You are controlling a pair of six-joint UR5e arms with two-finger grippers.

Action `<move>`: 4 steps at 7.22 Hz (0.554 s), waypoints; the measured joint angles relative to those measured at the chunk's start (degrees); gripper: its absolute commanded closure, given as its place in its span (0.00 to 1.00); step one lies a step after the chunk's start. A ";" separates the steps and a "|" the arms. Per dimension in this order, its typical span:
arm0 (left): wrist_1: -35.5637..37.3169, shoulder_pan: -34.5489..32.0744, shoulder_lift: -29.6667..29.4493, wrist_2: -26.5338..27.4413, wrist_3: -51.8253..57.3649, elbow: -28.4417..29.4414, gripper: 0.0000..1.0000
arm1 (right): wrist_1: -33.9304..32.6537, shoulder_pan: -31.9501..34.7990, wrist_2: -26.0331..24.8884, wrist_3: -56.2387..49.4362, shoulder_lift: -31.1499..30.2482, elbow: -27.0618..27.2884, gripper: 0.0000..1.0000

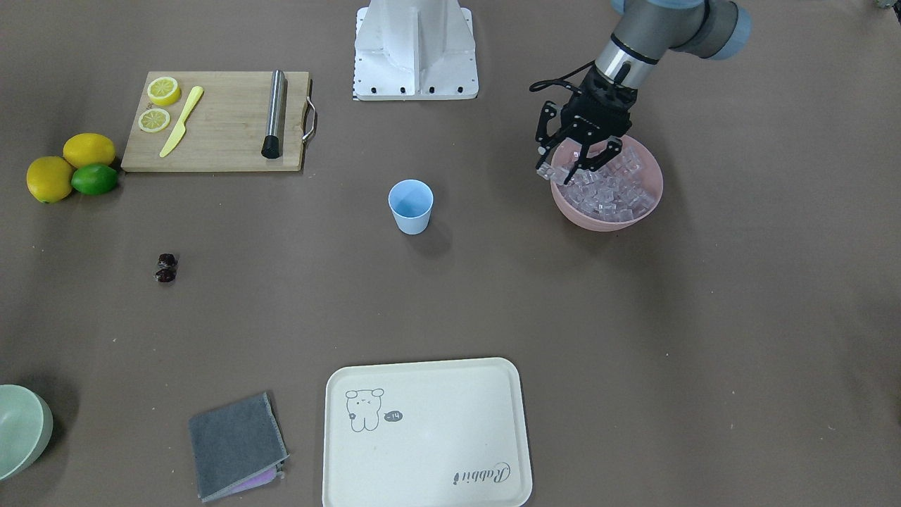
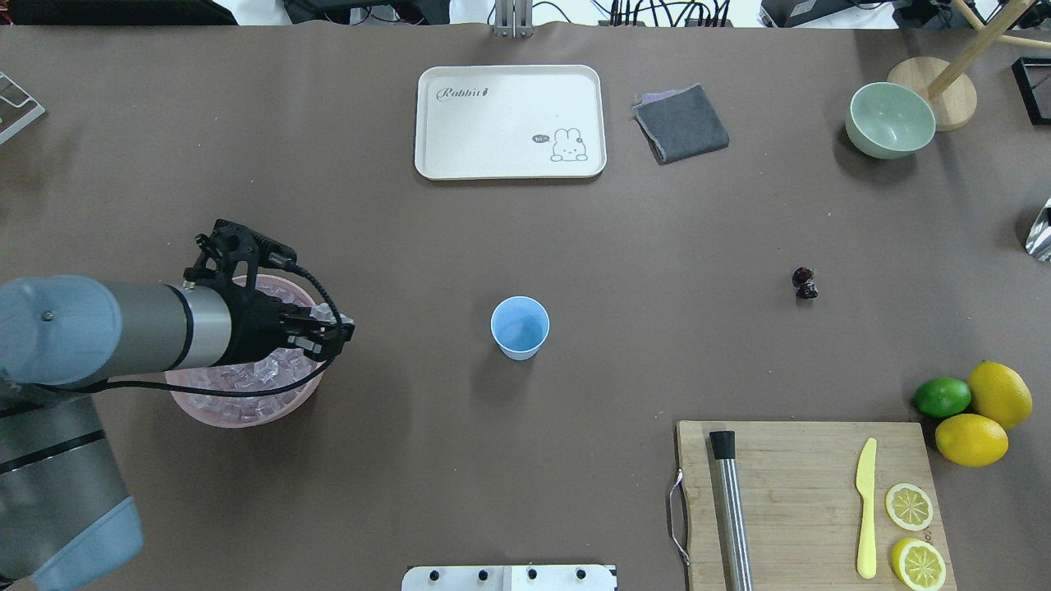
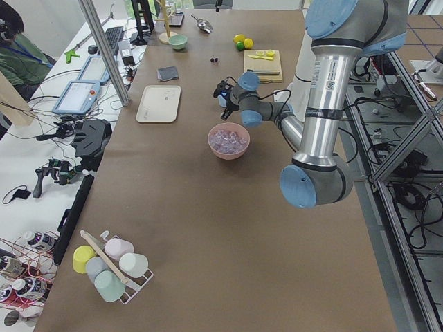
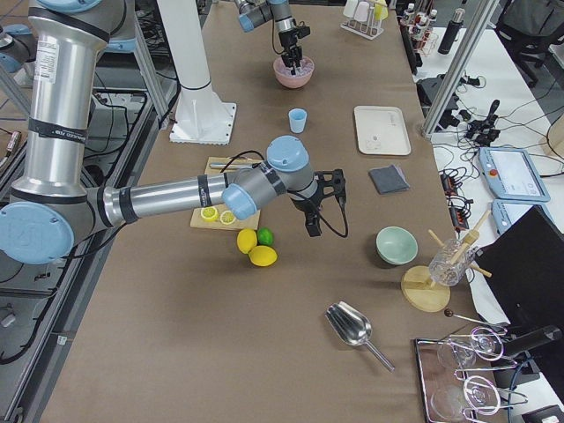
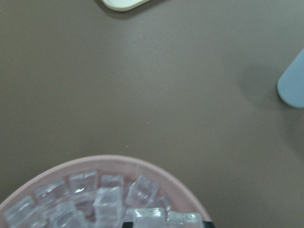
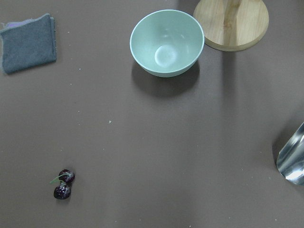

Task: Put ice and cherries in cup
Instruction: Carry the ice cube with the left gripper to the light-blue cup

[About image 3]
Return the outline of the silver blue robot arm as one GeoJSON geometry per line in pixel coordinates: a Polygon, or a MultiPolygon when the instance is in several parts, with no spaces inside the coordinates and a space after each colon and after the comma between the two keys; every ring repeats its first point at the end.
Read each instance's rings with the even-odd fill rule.
{"type": "Polygon", "coordinates": [[[220,82],[227,119],[239,111],[242,123],[256,127],[272,121],[294,146],[291,164],[280,175],[280,189],[297,208],[341,201],[352,190],[350,169],[334,152],[351,71],[360,57],[383,55],[406,41],[407,1],[313,1],[305,30],[311,37],[313,73],[305,119],[288,102],[265,102],[258,76],[247,71],[235,85],[220,82]]]}

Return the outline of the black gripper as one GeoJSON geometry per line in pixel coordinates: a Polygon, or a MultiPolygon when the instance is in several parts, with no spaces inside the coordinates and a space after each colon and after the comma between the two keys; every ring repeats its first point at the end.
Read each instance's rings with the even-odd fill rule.
{"type": "Polygon", "coordinates": [[[225,101],[226,101],[226,107],[225,107],[223,113],[221,114],[221,119],[222,120],[229,119],[229,117],[231,116],[232,112],[239,110],[239,106],[237,104],[233,103],[230,100],[229,97],[226,97],[225,101]]]}

